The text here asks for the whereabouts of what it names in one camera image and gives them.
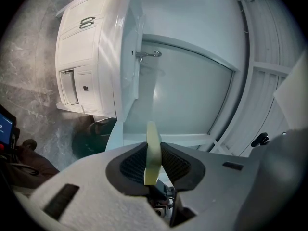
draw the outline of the drawer handle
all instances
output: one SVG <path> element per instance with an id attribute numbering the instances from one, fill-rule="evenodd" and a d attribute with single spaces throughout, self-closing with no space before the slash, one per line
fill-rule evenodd
<path id="1" fill-rule="evenodd" d="M 87 17 L 87 18 L 81 20 L 80 24 L 83 24 L 83 21 L 88 20 L 88 19 L 94 20 L 95 16 L 90 16 L 90 17 Z"/>
<path id="2" fill-rule="evenodd" d="M 80 29 L 83 29 L 83 28 L 86 28 L 86 27 L 89 27 L 90 25 L 94 24 L 94 21 L 89 21 L 89 22 L 85 22 L 84 24 L 81 24 L 79 26 Z"/>

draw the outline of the white cabinet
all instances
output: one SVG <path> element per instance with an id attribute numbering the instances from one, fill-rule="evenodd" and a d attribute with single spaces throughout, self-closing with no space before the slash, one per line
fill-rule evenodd
<path id="1" fill-rule="evenodd" d="M 143 24 L 139 0 L 68 4 L 56 46 L 57 108 L 125 121 L 138 98 Z"/>

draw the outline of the blue screen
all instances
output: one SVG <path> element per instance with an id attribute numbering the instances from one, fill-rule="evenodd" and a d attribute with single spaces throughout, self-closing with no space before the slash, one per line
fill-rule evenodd
<path id="1" fill-rule="evenodd" d="M 10 135 L 13 123 L 0 114 L 0 142 L 10 144 Z"/>

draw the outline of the gray floor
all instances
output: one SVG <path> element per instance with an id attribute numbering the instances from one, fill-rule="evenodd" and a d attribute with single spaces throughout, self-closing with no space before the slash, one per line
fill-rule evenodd
<path id="1" fill-rule="evenodd" d="M 17 117 L 19 142 L 35 139 L 36 152 L 59 170 L 77 160 L 72 137 L 88 115 L 56 109 L 55 48 L 58 10 L 73 0 L 26 0 L 0 44 L 0 103 Z"/>

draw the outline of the concrete floor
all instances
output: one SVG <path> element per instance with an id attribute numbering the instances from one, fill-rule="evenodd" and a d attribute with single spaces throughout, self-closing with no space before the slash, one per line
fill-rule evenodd
<path id="1" fill-rule="evenodd" d="M 74 134 L 88 115 L 58 110 L 55 48 L 61 19 L 56 13 L 73 0 L 26 0 L 0 44 L 0 103 L 17 117 L 19 143 L 35 139 L 36 152 L 62 170 L 77 160 Z"/>

